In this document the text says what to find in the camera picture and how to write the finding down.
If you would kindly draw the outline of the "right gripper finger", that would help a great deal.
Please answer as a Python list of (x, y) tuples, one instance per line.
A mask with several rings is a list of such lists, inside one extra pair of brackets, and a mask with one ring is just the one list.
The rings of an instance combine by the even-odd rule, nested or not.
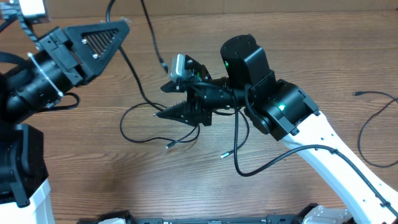
[(211, 111), (201, 101), (183, 101), (156, 113), (156, 116), (190, 126), (211, 126)]
[(169, 81), (162, 85), (160, 88), (164, 93), (178, 93), (180, 92), (180, 87), (173, 81)]

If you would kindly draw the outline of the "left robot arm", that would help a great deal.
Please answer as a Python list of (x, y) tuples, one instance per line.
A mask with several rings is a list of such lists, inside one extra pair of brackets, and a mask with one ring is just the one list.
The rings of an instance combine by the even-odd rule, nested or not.
[(44, 134), (32, 115), (60, 109), (60, 100), (100, 76), (130, 29), (124, 21), (55, 28), (38, 39), (39, 51), (1, 54), (14, 68), (1, 75), (1, 222), (55, 221)]

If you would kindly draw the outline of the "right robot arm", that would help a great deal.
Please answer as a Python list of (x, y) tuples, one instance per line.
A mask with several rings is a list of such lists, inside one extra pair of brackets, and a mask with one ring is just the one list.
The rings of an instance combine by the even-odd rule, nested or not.
[(288, 223), (396, 223), (397, 192), (375, 175), (341, 140), (318, 105), (297, 85), (276, 79), (266, 53), (252, 35), (239, 35), (221, 47), (227, 76), (210, 77), (188, 55), (173, 59), (162, 91), (187, 99), (158, 113), (190, 126), (209, 126), (218, 109), (244, 110), (253, 126), (298, 154), (333, 189), (343, 209), (312, 203)]

